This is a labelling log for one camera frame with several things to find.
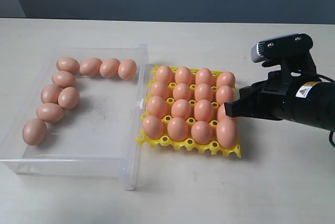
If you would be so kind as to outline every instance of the white table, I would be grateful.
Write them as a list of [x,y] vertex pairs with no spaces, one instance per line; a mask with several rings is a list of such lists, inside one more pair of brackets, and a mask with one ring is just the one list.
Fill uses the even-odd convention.
[[[253,44],[290,32],[311,35],[318,72],[334,78],[331,25],[0,19],[0,137],[54,48],[144,42],[152,64],[230,70],[243,87],[266,79],[270,70],[251,62]],[[145,144],[133,192],[117,180],[18,176],[1,164],[0,223],[335,221],[335,149],[328,132],[241,119],[240,134],[240,160]]]

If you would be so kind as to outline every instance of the yellow warning sticker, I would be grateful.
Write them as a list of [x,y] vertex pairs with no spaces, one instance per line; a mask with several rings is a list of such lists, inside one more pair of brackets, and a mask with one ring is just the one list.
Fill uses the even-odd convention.
[[314,85],[318,84],[320,82],[307,82],[303,84],[302,87],[299,88],[297,91],[296,97],[306,98],[309,91],[313,88]]

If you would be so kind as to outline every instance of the egg tray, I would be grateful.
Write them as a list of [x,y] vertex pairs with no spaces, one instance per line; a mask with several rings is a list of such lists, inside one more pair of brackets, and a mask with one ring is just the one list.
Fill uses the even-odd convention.
[[[153,79],[149,82],[148,84],[148,87],[149,87],[149,90],[151,89],[151,86],[154,82],[156,82],[156,79],[155,79],[155,73],[156,73],[156,70],[160,67],[160,65],[156,65],[153,70],[152,70],[152,73],[153,73]],[[170,67],[171,70],[173,72],[176,72],[176,70],[178,69],[178,67]],[[195,74],[198,72],[198,69],[190,69],[190,71],[193,73],[193,75],[195,76]],[[223,73],[223,71],[211,71],[213,73],[213,77],[214,77],[214,83],[216,82],[216,79],[217,77]],[[169,84],[169,88],[170,88],[170,93],[172,94],[172,90],[174,89],[174,87],[176,86],[175,83],[170,83]],[[194,94],[194,90],[196,88],[196,85],[195,84],[192,84],[190,86],[191,88],[191,91],[192,91],[192,94]],[[216,86],[212,86],[212,89],[214,91],[214,97],[215,97],[215,93],[216,93],[216,90],[217,90],[217,87]],[[148,102],[149,98],[152,97],[152,94],[151,92],[149,93],[149,95],[146,97],[145,99],[145,103]],[[198,152],[199,153],[204,153],[205,150],[209,149],[211,151],[212,154],[217,154],[218,151],[221,151],[223,153],[224,156],[228,156],[230,153],[234,152],[237,157],[241,157],[241,151],[240,151],[240,139],[238,138],[238,141],[237,141],[237,145],[231,149],[226,149],[226,148],[223,148],[222,146],[220,146],[220,144],[217,142],[217,139],[216,139],[216,135],[213,134],[213,138],[211,140],[210,143],[208,144],[198,144],[196,143],[192,137],[191,137],[191,131],[189,131],[189,134],[186,138],[186,140],[182,141],[182,142],[177,142],[177,141],[173,141],[172,139],[170,139],[169,135],[168,135],[168,132],[166,130],[166,126],[168,125],[169,121],[172,119],[172,116],[171,116],[171,107],[173,105],[173,103],[175,102],[175,100],[171,97],[169,97],[167,100],[166,100],[168,106],[169,106],[169,114],[166,115],[162,121],[165,125],[165,133],[164,135],[160,138],[160,139],[150,139],[148,136],[146,136],[146,134],[144,133],[143,129],[140,131],[140,133],[137,135],[136,139],[137,139],[137,142],[140,146],[143,145],[143,143],[147,142],[149,143],[149,145],[151,147],[155,147],[157,144],[160,144],[162,146],[168,146],[168,145],[172,145],[173,148],[175,150],[179,150],[181,147],[185,147],[187,149],[187,151],[191,151],[193,148],[196,148],[198,149]],[[193,108],[194,108],[194,105],[196,104],[195,100],[190,100],[189,103],[191,104],[192,106],[192,111],[193,111]],[[219,109],[219,105],[216,103],[216,102],[212,102],[212,105],[214,107],[214,115],[215,115],[215,118],[216,118],[216,115],[217,115],[217,110]],[[143,115],[141,116],[141,120],[143,121],[144,118],[149,115],[149,112],[146,110]],[[193,118],[193,117],[190,117],[186,120],[187,124],[189,125],[189,129],[191,129],[192,125],[195,124],[196,120]],[[213,131],[215,131],[216,129],[216,126],[218,124],[218,121],[216,120],[212,120],[210,123],[210,126],[213,128]]]

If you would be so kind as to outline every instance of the brown egg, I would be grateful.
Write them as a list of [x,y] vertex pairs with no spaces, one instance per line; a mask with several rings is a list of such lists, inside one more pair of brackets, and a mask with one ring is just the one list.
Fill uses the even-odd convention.
[[225,105],[223,104],[223,105],[221,105],[220,107],[219,107],[219,109],[218,109],[218,113],[217,113],[217,120],[218,121],[221,121],[222,119],[224,119],[225,117],[228,117],[227,115],[226,115],[226,109],[225,109]]
[[177,84],[173,89],[172,96],[174,100],[186,99],[190,100],[192,96],[191,88],[187,84]]
[[59,71],[75,74],[79,70],[79,63],[74,58],[61,58],[57,61],[56,67]]
[[209,123],[204,121],[195,122],[191,128],[192,139],[198,144],[208,144],[213,136],[213,130]]
[[185,99],[179,99],[171,107],[171,116],[173,118],[182,118],[186,120],[192,112],[191,104]]
[[199,84],[194,90],[194,100],[198,102],[202,99],[206,99],[208,101],[212,101],[213,99],[213,90],[205,83]]
[[236,146],[236,123],[228,117],[222,119],[216,127],[216,138],[223,148],[231,149]]
[[29,120],[23,128],[22,137],[28,145],[37,145],[42,142],[47,134],[46,123],[39,119],[34,118]]
[[167,100],[170,97],[170,89],[167,84],[157,81],[151,85],[151,94]]
[[131,79],[136,73],[137,65],[134,60],[128,59],[123,61],[118,69],[120,78],[124,80]]
[[110,58],[100,65],[100,75],[103,77],[112,77],[117,74],[117,69],[120,66],[120,61],[116,58]]
[[174,79],[176,81],[176,84],[187,84],[187,85],[191,85],[193,83],[193,74],[192,72],[189,70],[189,68],[186,67],[180,67],[175,75],[174,75]]
[[99,58],[89,58],[81,63],[79,71],[85,76],[95,76],[99,74],[102,63]]
[[188,135],[188,124],[182,118],[173,118],[167,125],[167,133],[170,139],[182,142]]
[[76,85],[75,77],[70,72],[59,71],[52,76],[52,82],[61,88],[74,87]]
[[223,85],[216,91],[216,102],[219,105],[222,105],[225,102],[234,101],[234,97],[234,90],[230,86]]
[[58,85],[49,84],[47,85],[41,93],[42,103],[58,103],[58,96],[61,93],[62,89]]
[[213,119],[214,108],[210,101],[202,99],[194,106],[194,118],[197,121],[210,122]]
[[163,82],[165,84],[170,84],[173,80],[173,72],[170,67],[162,65],[156,71],[156,81]]
[[146,116],[143,120],[143,130],[150,139],[159,139],[164,134],[164,123],[156,116]]
[[64,110],[57,104],[45,103],[37,108],[36,115],[45,122],[55,123],[64,117]]
[[227,71],[227,72],[223,72],[221,73],[218,78],[216,79],[216,86],[218,88],[220,88],[223,85],[227,85],[229,87],[234,88],[235,87],[235,76],[233,73]]
[[77,106],[80,99],[79,90],[74,87],[68,87],[62,90],[58,97],[58,104],[66,110],[71,110]]
[[152,96],[147,103],[147,110],[150,115],[164,118],[168,114],[168,104],[164,98],[160,96]]
[[198,70],[197,74],[195,74],[195,84],[208,84],[209,86],[212,86],[214,82],[213,74],[212,72],[207,69],[203,68]]

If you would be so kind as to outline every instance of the black cable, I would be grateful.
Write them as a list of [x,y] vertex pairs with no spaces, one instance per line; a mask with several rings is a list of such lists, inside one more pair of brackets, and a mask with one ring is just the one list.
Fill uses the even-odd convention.
[[[295,73],[298,73],[298,74],[306,74],[306,75],[311,75],[311,76],[317,76],[321,79],[324,79],[324,80],[327,80],[331,83],[335,83],[335,80],[331,79],[330,77],[327,77],[327,76],[324,76],[324,75],[321,75],[321,74],[314,74],[314,73],[308,73],[308,72],[303,72],[303,71],[295,71]],[[335,143],[334,143],[334,140],[333,140],[333,135],[334,135],[334,132],[333,131],[330,131],[329,132],[329,143],[335,148]]]

